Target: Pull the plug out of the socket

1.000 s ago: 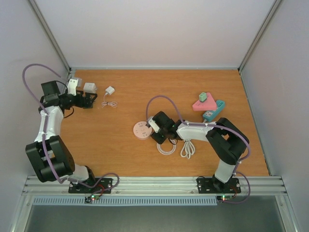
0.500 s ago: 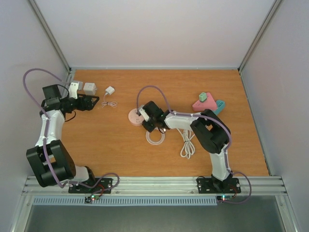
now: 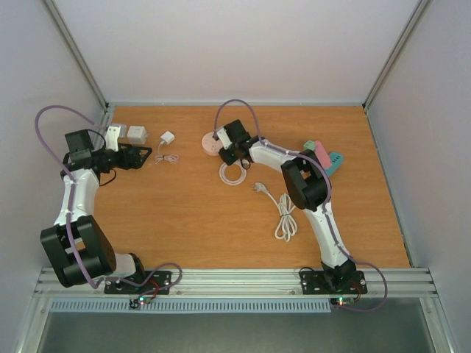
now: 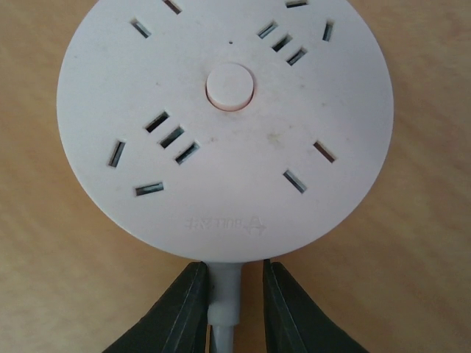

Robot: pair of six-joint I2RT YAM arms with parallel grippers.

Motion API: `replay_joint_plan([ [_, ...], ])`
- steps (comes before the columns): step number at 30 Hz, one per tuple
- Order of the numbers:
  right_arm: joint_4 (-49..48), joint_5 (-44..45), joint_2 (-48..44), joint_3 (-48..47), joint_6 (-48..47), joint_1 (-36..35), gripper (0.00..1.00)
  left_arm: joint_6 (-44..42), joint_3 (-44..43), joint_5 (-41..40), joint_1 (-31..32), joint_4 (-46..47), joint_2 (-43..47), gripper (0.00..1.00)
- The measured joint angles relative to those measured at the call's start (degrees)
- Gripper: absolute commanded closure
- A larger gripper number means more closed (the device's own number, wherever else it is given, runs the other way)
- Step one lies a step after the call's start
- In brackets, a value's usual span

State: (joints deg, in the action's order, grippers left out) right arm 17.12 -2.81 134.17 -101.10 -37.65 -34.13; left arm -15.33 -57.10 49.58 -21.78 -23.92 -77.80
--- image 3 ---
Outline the pink triangular power strip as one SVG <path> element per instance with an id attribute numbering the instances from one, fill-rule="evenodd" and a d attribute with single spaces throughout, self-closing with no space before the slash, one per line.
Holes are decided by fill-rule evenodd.
<path id="1" fill-rule="evenodd" d="M 322 143 L 318 140 L 314 142 L 315 145 L 315 150 L 314 153 L 320 163 L 320 165 L 324 168 L 325 172 L 327 175 L 329 175 L 329 169 L 332 166 L 332 162 L 330 159 L 329 154 L 325 150 L 325 147 L 322 145 Z"/>

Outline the light green plug adapter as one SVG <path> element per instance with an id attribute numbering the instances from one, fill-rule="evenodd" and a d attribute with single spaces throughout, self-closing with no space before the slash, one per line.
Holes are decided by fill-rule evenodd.
<path id="1" fill-rule="evenodd" d="M 303 144 L 303 148 L 304 149 L 309 149 L 311 151 L 315 151 L 316 150 L 316 144 L 315 144 L 314 141 L 308 140 Z"/>

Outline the teal power strip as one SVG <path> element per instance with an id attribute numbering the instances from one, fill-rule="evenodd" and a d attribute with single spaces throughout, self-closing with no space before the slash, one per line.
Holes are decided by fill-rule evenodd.
<path id="1" fill-rule="evenodd" d="M 343 164 L 344 156 L 338 152 L 331 152 L 329 153 L 329 158 L 331 161 L 331 165 L 328 169 L 325 170 L 328 177 L 331 177 Z"/>

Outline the round pink power strip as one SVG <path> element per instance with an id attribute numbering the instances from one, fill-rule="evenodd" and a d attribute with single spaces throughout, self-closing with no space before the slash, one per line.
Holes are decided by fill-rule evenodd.
<path id="1" fill-rule="evenodd" d="M 208 132 L 202 137 L 201 144 L 203 152 L 211 157 L 217 157 L 219 150 L 223 147 L 222 142 L 216 140 L 212 132 Z"/>

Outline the white cube socket adapter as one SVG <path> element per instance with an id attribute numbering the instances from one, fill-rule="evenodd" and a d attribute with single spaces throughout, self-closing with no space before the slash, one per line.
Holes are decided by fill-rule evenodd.
<path id="1" fill-rule="evenodd" d="M 130 126 L 127 131 L 127 139 L 132 145 L 144 145 L 148 136 L 144 126 Z"/>

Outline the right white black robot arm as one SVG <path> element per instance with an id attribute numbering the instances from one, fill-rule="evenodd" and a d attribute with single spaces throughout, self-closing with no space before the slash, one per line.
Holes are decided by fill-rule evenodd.
<path id="1" fill-rule="evenodd" d="M 240 120 L 214 129 L 222 142 L 219 155 L 232 165 L 246 160 L 268 166 L 283 175 L 288 196 L 308 218 L 321 254 L 324 283 L 331 292 L 344 290 L 357 271 L 341 239 L 331 203 L 332 185 L 312 151 L 290 151 L 261 137 L 252 137 Z"/>

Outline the white usb charger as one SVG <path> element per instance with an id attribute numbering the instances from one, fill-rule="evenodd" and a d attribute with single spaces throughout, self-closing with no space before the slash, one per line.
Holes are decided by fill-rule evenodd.
<path id="1" fill-rule="evenodd" d="M 174 140 L 175 140 L 175 135 L 170 131 L 166 131 L 160 136 L 160 144 L 169 145 Z"/>

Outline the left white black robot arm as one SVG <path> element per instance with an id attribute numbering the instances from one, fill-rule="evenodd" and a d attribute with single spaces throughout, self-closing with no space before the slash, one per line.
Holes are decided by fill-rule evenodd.
<path id="1" fill-rule="evenodd" d="M 68 153 L 60 161 L 63 202 L 53 226 L 41 232 L 40 241 L 64 287 L 95 285 L 110 276 L 122 277 L 124 287 L 139 293 L 149 277 L 140 260 L 132 253 L 115 253 L 93 214 L 101 175 L 141 168 L 152 148 L 120 143 L 112 126 L 102 138 L 103 146 L 95 149 L 89 133 L 83 129 L 65 135 Z"/>

